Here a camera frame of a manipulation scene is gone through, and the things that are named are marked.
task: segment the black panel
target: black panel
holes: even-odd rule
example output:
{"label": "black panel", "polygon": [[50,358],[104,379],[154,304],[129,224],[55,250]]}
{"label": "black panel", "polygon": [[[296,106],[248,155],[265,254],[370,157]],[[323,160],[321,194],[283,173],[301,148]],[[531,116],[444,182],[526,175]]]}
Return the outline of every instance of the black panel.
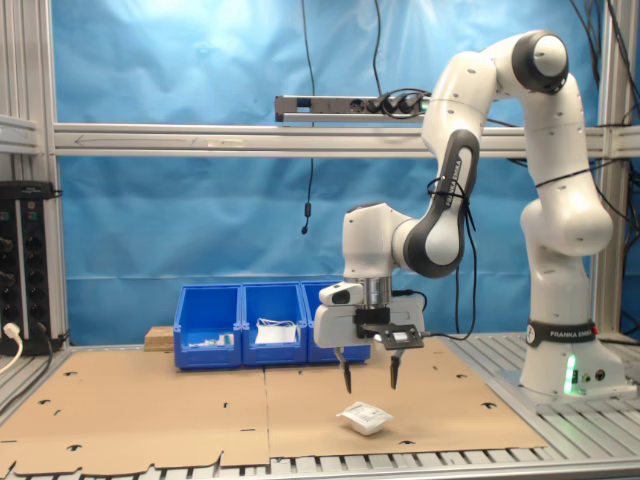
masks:
{"label": "black panel", "polygon": [[43,200],[21,200],[24,271],[29,327],[40,322],[51,332]]}
{"label": "black panel", "polygon": [[[0,324],[15,323],[22,332],[22,292],[20,290],[20,257],[18,253],[18,219],[16,203],[13,200],[0,200]],[[15,353],[17,347],[13,340],[2,337],[0,353]]]}

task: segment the wooden block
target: wooden block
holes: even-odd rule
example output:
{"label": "wooden block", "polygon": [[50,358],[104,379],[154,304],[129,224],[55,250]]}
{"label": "wooden block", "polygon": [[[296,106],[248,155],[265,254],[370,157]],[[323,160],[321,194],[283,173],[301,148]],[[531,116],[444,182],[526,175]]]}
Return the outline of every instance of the wooden block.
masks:
{"label": "wooden block", "polygon": [[151,327],[144,337],[145,352],[173,352],[173,327]]}

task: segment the control box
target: control box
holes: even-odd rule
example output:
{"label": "control box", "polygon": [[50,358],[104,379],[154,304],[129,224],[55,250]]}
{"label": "control box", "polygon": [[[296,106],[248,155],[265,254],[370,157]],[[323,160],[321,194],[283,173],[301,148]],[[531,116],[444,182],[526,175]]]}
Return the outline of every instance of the control box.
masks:
{"label": "control box", "polygon": [[[49,353],[34,326],[41,323],[51,338],[44,205],[54,196],[49,183],[0,182],[0,327],[20,327],[24,355]],[[54,350],[63,342],[63,336],[51,338]],[[13,340],[0,339],[0,354],[16,349]]]}

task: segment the white package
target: white package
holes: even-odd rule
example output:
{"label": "white package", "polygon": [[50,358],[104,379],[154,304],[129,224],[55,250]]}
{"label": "white package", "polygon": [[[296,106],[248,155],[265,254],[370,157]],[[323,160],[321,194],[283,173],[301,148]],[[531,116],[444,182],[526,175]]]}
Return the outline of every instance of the white package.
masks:
{"label": "white package", "polygon": [[269,343],[295,343],[298,326],[291,320],[269,320],[259,318],[256,322],[258,335],[256,345]]}
{"label": "white package", "polygon": [[364,402],[354,403],[336,417],[348,418],[351,428],[362,435],[379,432],[382,430],[384,422],[393,420],[393,416],[384,410]]}

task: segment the green led light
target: green led light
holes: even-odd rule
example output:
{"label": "green led light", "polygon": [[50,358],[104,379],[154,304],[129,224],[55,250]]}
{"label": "green led light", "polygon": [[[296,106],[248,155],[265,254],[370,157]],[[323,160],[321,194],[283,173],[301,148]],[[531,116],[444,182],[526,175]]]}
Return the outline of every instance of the green led light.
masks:
{"label": "green led light", "polygon": [[573,370],[576,366],[576,356],[569,355],[569,359],[567,360],[567,371],[564,377],[564,393],[566,395],[571,394],[571,388],[573,386]]}

